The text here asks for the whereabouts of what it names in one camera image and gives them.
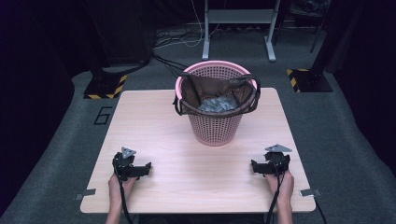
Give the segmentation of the white metal desk frame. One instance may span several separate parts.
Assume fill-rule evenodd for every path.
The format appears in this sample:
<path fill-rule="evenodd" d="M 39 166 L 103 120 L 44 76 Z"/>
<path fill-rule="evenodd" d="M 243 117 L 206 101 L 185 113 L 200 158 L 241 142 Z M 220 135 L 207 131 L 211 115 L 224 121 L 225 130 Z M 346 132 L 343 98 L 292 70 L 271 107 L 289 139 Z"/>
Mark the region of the white metal desk frame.
<path fill-rule="evenodd" d="M 272 63 L 276 61 L 276 55 L 272 42 L 276 28 L 276 19 L 281 0 L 275 0 L 271 9 L 210 9 L 208 0 L 205 0 L 204 27 L 205 39 L 202 53 L 202 60 L 209 59 L 210 48 L 210 24 L 269 24 L 269 31 L 264 38 L 268 60 Z"/>

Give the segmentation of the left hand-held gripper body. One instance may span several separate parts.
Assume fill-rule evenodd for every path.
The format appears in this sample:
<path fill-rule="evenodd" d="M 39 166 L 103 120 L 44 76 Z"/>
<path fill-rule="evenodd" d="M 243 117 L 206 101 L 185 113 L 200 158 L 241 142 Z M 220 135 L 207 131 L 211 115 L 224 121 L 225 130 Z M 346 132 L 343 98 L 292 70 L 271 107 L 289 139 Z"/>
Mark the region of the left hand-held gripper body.
<path fill-rule="evenodd" d="M 117 152 L 113 158 L 112 165 L 114 169 L 114 174 L 121 181 L 126 181 L 131 177 L 136 177 L 133 165 L 134 154 L 134 150 L 127 147 L 122 147 L 120 152 Z"/>

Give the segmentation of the black stand with striped base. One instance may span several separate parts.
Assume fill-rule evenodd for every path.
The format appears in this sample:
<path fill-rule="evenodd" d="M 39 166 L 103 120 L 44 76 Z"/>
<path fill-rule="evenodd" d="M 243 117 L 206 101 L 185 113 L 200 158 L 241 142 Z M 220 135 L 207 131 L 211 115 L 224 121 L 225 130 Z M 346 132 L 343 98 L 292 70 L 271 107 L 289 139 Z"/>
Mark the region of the black stand with striped base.
<path fill-rule="evenodd" d="M 108 65 L 131 65 L 108 72 L 100 65 L 84 91 L 88 99 L 117 98 L 128 74 L 149 63 L 151 46 L 140 0 L 84 0 Z"/>
<path fill-rule="evenodd" d="M 324 72 L 347 47 L 364 3 L 365 0 L 332 0 L 325 19 L 327 35 L 313 64 L 308 69 L 287 70 L 295 92 L 332 92 Z"/>

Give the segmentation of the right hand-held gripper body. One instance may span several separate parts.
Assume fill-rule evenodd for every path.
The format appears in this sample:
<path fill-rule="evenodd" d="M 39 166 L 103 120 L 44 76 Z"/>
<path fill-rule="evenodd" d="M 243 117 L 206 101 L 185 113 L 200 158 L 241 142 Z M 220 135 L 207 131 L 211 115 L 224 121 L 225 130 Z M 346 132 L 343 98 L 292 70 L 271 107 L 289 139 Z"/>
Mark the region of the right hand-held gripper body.
<path fill-rule="evenodd" d="M 264 158 L 268 161 L 272 175 L 283 175 L 289 170 L 290 155 L 285 155 L 285 152 L 291 152 L 290 148 L 276 144 L 267 147 L 265 150 L 267 153 L 264 155 Z"/>

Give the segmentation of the dark curtain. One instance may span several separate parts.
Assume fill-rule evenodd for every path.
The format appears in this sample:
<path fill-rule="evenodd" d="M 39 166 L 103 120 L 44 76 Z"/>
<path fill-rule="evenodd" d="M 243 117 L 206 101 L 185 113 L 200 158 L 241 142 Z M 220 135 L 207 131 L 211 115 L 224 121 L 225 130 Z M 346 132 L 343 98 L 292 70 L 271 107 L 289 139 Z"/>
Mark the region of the dark curtain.
<path fill-rule="evenodd" d="M 84 0 L 0 0 L 0 216 L 71 104 L 72 78 L 101 62 Z"/>

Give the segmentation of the dark brown garbage bag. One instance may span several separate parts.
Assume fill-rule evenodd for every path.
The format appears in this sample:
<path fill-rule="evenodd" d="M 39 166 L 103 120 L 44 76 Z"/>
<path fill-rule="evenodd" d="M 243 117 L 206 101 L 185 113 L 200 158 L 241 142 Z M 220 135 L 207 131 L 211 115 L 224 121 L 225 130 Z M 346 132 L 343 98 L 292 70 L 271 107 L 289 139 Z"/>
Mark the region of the dark brown garbage bag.
<path fill-rule="evenodd" d="M 174 106 L 179 115 L 223 119 L 254 111 L 261 97 L 261 83 L 252 75 L 218 78 L 183 73 L 177 78 L 175 92 Z M 230 99 L 236 106 L 219 112 L 202 109 L 204 102 L 220 97 Z"/>

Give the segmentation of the pink plastic mesh basket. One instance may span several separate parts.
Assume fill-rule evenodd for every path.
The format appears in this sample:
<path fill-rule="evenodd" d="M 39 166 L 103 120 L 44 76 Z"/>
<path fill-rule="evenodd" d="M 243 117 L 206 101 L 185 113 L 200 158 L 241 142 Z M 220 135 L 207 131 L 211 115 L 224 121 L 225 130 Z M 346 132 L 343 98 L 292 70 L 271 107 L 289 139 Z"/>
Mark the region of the pink plastic mesh basket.
<path fill-rule="evenodd" d="M 235 78 L 243 75 L 251 75 L 243 66 L 226 61 L 196 63 L 186 68 L 180 75 L 183 73 L 198 77 L 218 78 Z M 223 119 L 212 119 L 195 115 L 186 116 L 189 117 L 192 131 L 198 141 L 207 146 L 219 147 L 233 140 L 240 120 L 244 115 L 245 114 Z"/>

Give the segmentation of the person's left hand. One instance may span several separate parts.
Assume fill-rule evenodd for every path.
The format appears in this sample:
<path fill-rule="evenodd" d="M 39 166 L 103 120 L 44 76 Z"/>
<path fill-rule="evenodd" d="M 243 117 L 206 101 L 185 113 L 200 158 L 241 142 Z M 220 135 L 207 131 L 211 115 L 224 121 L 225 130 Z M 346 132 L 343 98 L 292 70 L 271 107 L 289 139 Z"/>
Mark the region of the person's left hand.
<path fill-rule="evenodd" d="M 119 182 L 116 175 L 112 175 L 108 180 L 109 187 L 109 200 L 112 205 L 121 204 L 121 194 L 120 188 L 123 188 L 124 198 L 127 199 L 132 191 L 134 182 L 136 181 L 135 177 L 128 179 L 127 181 Z"/>

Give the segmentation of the person's right hand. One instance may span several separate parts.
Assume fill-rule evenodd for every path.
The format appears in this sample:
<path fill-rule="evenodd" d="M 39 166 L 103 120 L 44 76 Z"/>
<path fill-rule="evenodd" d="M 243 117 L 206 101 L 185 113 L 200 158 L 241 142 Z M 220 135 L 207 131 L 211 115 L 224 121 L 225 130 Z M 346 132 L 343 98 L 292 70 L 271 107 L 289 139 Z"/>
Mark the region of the person's right hand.
<path fill-rule="evenodd" d="M 290 204 L 290 199 L 294 189 L 294 176 L 290 171 L 283 175 L 265 175 L 269 188 L 273 194 L 277 193 L 277 204 Z"/>

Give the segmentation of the crumpled grey paper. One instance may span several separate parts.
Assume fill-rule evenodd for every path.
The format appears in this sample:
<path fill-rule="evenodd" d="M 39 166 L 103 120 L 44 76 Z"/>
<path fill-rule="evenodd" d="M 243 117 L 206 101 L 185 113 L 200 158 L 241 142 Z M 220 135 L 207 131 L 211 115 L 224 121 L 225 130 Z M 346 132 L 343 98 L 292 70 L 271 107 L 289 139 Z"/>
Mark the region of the crumpled grey paper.
<path fill-rule="evenodd" d="M 232 97 L 220 96 L 203 100 L 199 109 L 210 113 L 222 113 L 237 108 L 237 102 Z"/>

